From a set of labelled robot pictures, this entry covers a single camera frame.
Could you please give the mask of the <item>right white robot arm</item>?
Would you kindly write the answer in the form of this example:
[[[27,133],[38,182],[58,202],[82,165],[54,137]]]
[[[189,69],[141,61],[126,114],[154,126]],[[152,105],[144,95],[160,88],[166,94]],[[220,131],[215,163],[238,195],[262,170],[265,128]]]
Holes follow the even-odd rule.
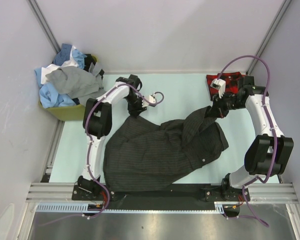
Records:
[[[212,106],[209,117],[225,118],[231,110],[246,109],[251,117],[255,139],[244,156],[244,164],[228,173],[220,186],[204,191],[205,199],[212,201],[241,201],[248,191],[243,188],[274,175],[281,175],[291,156],[294,141],[278,127],[270,98],[264,86],[255,85],[254,77],[239,72],[224,73],[221,77],[206,77]]]

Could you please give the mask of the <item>dark pinstriped long sleeve shirt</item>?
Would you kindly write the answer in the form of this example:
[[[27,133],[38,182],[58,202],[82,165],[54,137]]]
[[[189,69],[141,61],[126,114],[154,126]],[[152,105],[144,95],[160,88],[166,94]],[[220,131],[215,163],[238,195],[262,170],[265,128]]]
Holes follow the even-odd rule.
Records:
[[[160,191],[217,160],[229,147],[209,107],[156,125],[128,117],[108,140],[103,160],[112,192]]]

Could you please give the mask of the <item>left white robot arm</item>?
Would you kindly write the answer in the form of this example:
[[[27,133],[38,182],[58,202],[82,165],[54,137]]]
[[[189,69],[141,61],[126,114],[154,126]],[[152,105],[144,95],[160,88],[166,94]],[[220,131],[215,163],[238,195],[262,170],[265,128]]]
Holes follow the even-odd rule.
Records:
[[[119,77],[114,86],[98,98],[89,98],[85,106],[83,128],[87,135],[87,156],[81,175],[74,184],[74,201],[94,201],[106,190],[101,186],[101,160],[106,137],[113,126],[113,105],[125,99],[130,116],[137,117],[147,109],[139,90],[142,82],[136,75]]]

